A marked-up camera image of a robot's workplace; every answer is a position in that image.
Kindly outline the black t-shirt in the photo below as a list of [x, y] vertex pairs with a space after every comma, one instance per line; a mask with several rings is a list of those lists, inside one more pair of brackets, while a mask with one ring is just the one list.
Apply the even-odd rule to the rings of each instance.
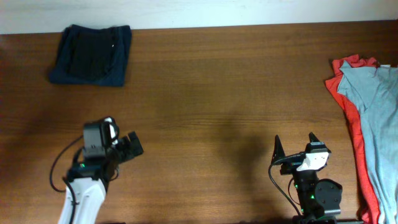
[[82, 31], [74, 41], [69, 74], [85, 81], [105, 76], [114, 52], [115, 37], [110, 30]]

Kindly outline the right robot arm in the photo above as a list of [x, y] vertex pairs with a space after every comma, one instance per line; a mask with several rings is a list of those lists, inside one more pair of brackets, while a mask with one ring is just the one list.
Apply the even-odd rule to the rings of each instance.
[[[359, 223], [359, 220], [338, 220], [343, 187], [331, 179], [319, 179], [317, 172], [327, 166], [331, 151], [313, 133], [308, 134], [305, 150], [287, 156], [278, 136], [274, 139], [274, 152], [268, 175], [276, 189], [297, 212], [293, 223]], [[280, 166], [281, 175], [291, 175], [289, 185], [294, 185], [298, 196], [296, 203], [290, 192], [284, 192], [272, 176], [272, 168]]]

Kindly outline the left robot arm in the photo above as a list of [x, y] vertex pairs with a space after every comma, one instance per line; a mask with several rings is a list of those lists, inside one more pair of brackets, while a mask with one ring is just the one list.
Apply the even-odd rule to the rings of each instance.
[[119, 177], [119, 165], [143, 153], [136, 132], [119, 137], [112, 117], [84, 124], [83, 146], [63, 178], [66, 193], [58, 222], [94, 223], [110, 182]]

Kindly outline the red garment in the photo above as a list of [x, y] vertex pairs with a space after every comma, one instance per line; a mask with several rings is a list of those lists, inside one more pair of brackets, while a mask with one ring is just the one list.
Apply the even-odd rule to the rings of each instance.
[[359, 210], [359, 215], [364, 223], [377, 223], [381, 212], [379, 209], [379, 202], [377, 201], [376, 194], [374, 193], [373, 186], [368, 176], [368, 169], [366, 167], [366, 155], [364, 150], [364, 139], [361, 130], [360, 116], [355, 105], [345, 96], [338, 93], [338, 85], [343, 78], [341, 67], [345, 62], [354, 68], [376, 67], [377, 60], [374, 57], [362, 58], [358, 54], [333, 60], [331, 65], [334, 77], [325, 81], [326, 89], [331, 93], [334, 100], [343, 110], [348, 121], [349, 134], [353, 143], [359, 188], [365, 201], [365, 206]]

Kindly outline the light blue garment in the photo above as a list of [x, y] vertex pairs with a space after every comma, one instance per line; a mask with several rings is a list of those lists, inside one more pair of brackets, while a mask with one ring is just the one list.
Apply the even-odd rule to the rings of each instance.
[[358, 110], [379, 223], [397, 223], [397, 68], [343, 62], [338, 93]]

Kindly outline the folded navy blue garment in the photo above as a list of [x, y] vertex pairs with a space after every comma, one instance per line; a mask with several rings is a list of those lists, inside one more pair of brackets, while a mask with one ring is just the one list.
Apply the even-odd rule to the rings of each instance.
[[[105, 76], [97, 81], [85, 81], [69, 74], [70, 62], [74, 41], [82, 31], [99, 32], [110, 30], [115, 37], [114, 52]], [[54, 68], [49, 72], [50, 83], [62, 85], [99, 85], [99, 86], [123, 86], [129, 51], [132, 40], [132, 30], [129, 26], [116, 26], [105, 29], [90, 29], [83, 26], [71, 25], [63, 31], [57, 52]]]

